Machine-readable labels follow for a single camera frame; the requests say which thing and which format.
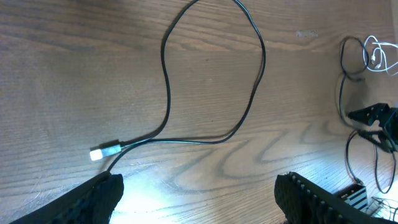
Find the wooden surface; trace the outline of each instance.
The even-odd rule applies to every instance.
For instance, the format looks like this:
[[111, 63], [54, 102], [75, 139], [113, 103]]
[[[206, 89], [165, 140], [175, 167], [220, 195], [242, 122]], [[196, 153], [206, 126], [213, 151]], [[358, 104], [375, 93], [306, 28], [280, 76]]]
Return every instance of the wooden surface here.
[[[165, 113], [160, 41], [182, 0], [0, 2], [0, 222], [49, 203], [104, 170], [89, 148], [154, 130]], [[336, 113], [339, 42], [394, 41], [390, 1], [243, 0], [267, 65], [252, 110], [224, 144], [137, 148], [113, 170], [124, 196], [111, 222], [282, 223], [277, 174], [296, 171], [336, 192], [349, 185], [348, 133]], [[361, 64], [350, 47], [347, 63]], [[223, 134], [241, 117], [261, 49], [232, 1], [202, 0], [166, 49], [172, 112], [161, 137]], [[397, 78], [366, 73], [344, 105], [393, 103]], [[377, 193], [372, 145], [355, 139], [352, 166]], [[391, 157], [381, 154], [387, 186]]]

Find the wooden table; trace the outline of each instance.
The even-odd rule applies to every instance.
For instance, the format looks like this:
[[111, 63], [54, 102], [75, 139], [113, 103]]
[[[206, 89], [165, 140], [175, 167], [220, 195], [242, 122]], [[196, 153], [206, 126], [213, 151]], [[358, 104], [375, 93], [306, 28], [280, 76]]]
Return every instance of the wooden table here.
[[[89, 148], [153, 131], [165, 113], [160, 42], [183, 0], [0, 2], [0, 222], [11, 222], [105, 170]], [[394, 41], [391, 2], [242, 0], [267, 49], [249, 116], [228, 142], [157, 144], [119, 161], [124, 196], [112, 223], [281, 223], [278, 174], [295, 171], [336, 192], [352, 183], [349, 128], [336, 112], [339, 43], [369, 34]], [[352, 44], [348, 62], [362, 63]], [[240, 9], [202, 0], [166, 48], [172, 112], [160, 137], [211, 136], [242, 116], [261, 59]], [[397, 100], [397, 78], [348, 83], [348, 110]], [[352, 166], [377, 193], [373, 147], [355, 139]], [[391, 157], [381, 154], [387, 186]]]

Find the tangled white cable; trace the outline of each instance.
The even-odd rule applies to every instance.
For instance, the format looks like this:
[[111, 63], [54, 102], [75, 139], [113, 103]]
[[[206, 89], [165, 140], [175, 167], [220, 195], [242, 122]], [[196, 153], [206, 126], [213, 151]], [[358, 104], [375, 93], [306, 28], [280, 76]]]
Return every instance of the tangled white cable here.
[[[372, 71], [372, 72], [387, 72], [387, 74], [390, 75], [390, 76], [397, 75], [398, 72], [396, 72], [396, 73], [394, 73], [394, 74], [390, 74], [390, 73], [388, 72], [388, 70], [391, 69], [392, 67], [394, 67], [395, 65], [397, 65], [398, 62], [396, 62], [395, 64], [393, 64], [393, 65], [391, 65], [390, 67], [388, 67], [388, 66], [387, 66], [387, 57], [386, 57], [386, 53], [385, 53], [384, 50], [382, 49], [382, 46], [392, 46], [392, 47], [398, 48], [398, 44], [391, 44], [391, 43], [388, 43], [388, 42], [379, 42], [379, 41], [376, 39], [375, 36], [370, 35], [370, 36], [369, 36], [368, 38], [366, 38], [366, 40], [365, 40], [365, 43], [364, 43], [364, 46], [365, 46], [365, 47], [366, 47], [366, 44], [368, 43], [368, 41], [369, 41], [370, 38], [373, 38], [374, 41], [375, 41], [375, 42], [372, 42], [372, 44], [377, 45], [377, 47], [373, 50], [373, 54], [372, 54], [372, 57], [371, 57], [371, 63], [372, 63], [372, 64], [375, 64], [375, 63], [376, 63], [376, 51], [377, 51], [377, 50], [380, 52], [380, 54], [379, 54], [379, 55], [380, 55], [380, 60], [378, 60], [378, 61], [380, 61], [380, 62], [374, 67], [374, 69], [372, 69], [372, 68], [370, 68], [370, 67], [368, 66], [368, 70], [369, 70], [369, 71]], [[366, 65], [365, 50], [363, 50], [363, 62], [364, 62], [365, 65]]]

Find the wood grain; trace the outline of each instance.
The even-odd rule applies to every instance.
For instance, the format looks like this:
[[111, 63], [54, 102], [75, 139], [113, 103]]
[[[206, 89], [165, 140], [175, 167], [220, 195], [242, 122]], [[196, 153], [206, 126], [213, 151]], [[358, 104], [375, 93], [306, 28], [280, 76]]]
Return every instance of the wood grain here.
[[[154, 130], [165, 113], [160, 41], [181, 0], [0, 2], [0, 222], [11, 222], [109, 165], [88, 149]], [[243, 0], [267, 48], [249, 116], [224, 144], [159, 144], [114, 168], [125, 191], [111, 220], [124, 223], [282, 223], [277, 174], [295, 171], [336, 192], [349, 185], [350, 130], [336, 113], [339, 43], [346, 35], [394, 41], [390, 1]], [[298, 37], [311, 30], [317, 37]], [[349, 66], [361, 63], [349, 47]], [[202, 0], [167, 43], [172, 112], [161, 137], [223, 134], [238, 122], [259, 70], [259, 41], [232, 1]], [[347, 111], [393, 103], [396, 78], [348, 83]], [[377, 193], [372, 145], [350, 158]], [[391, 158], [381, 154], [387, 186]]]

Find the white wire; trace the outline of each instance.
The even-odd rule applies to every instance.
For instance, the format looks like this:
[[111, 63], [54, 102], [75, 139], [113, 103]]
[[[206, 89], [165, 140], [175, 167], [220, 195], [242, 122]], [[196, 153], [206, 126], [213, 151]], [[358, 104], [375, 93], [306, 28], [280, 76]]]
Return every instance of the white wire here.
[[[382, 46], [382, 45], [383, 45], [383, 46], [392, 46], [392, 47], [398, 48], [398, 44], [391, 44], [391, 43], [388, 43], [388, 42], [379, 42], [375, 36], [370, 35], [370, 36], [369, 36], [368, 38], [366, 38], [366, 40], [365, 40], [365, 43], [364, 43], [364, 46], [365, 46], [365, 47], [366, 47], [366, 44], [368, 43], [368, 41], [369, 41], [370, 38], [373, 38], [373, 39], [375, 40], [375, 42], [372, 42], [372, 44], [378, 46], [378, 47], [376, 47], [376, 48], [373, 50], [372, 57], [375, 55], [376, 51], [379, 50], [379, 52], [380, 52], [380, 60], [379, 60], [380, 63], [379, 63], [379, 64], [380, 64], [380, 65], [383, 64], [383, 61], [384, 61], [384, 68], [383, 68], [383, 69], [378, 69], [378, 68], [372, 69], [372, 68], [370, 68], [370, 67], [368, 66], [368, 70], [369, 70], [369, 71], [372, 71], [372, 72], [386, 72], [386, 73], [387, 73], [388, 75], [390, 75], [390, 76], [397, 75], [398, 72], [396, 72], [396, 73], [394, 73], [394, 74], [391, 75], [391, 74], [388, 72], [388, 70], [391, 69], [392, 67], [396, 66], [396, 65], [398, 64], [398, 62], [396, 62], [395, 64], [393, 64], [393, 65], [391, 65], [390, 67], [388, 67], [388, 66], [387, 66], [387, 57], [386, 57], [386, 53], [384, 52], [384, 50], [382, 49], [381, 46]], [[365, 49], [363, 50], [363, 62], [364, 62], [365, 65], [366, 65]]]

